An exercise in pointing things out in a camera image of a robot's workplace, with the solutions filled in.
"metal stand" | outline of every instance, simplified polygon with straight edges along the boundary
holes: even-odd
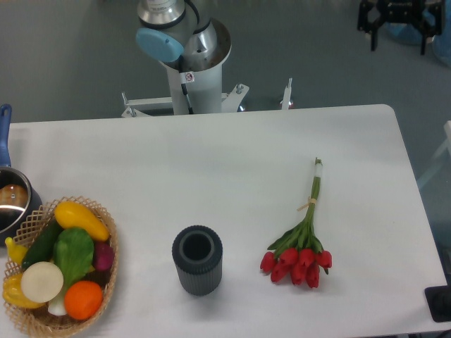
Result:
[[[243,111],[241,108],[242,100],[245,98],[249,91],[249,87],[244,84],[237,84],[235,88],[229,93],[222,94],[222,113],[234,113],[237,111]],[[152,114],[146,114],[142,111],[160,111],[162,109],[172,109],[173,103],[170,97],[161,97],[157,99],[139,99],[139,100],[127,100],[125,93],[122,93],[124,101],[123,118],[141,118],[151,117]]]

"white table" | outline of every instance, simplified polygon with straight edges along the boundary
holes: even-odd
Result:
[[[120,235],[118,283],[82,337],[362,337],[444,330],[424,288],[446,284],[393,110],[354,106],[22,123],[13,167],[44,201],[87,196]],[[271,284],[266,247],[304,213],[323,160],[316,233],[333,255],[320,287]],[[171,244],[201,224],[223,241],[223,280],[196,298]],[[0,264],[6,260],[0,251]],[[19,334],[0,313],[2,337]]]

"orange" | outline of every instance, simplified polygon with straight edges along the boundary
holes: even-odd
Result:
[[[104,295],[97,283],[82,280],[66,292],[64,306],[70,317],[85,320],[99,310],[103,299]]]

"gray floor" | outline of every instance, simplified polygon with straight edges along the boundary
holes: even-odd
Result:
[[[0,0],[0,102],[13,122],[119,118],[129,99],[169,96],[166,74],[135,43],[134,0]],[[215,0],[233,49],[223,90],[251,87],[248,110],[277,109],[289,77],[296,108],[387,104],[419,177],[451,120],[451,69],[428,46],[357,31],[358,0]],[[421,191],[438,250],[451,247],[451,164]]]

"blue pot handle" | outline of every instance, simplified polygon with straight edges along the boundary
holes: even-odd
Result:
[[[13,109],[9,104],[0,108],[0,167],[11,167],[11,158],[8,151],[9,125]]]

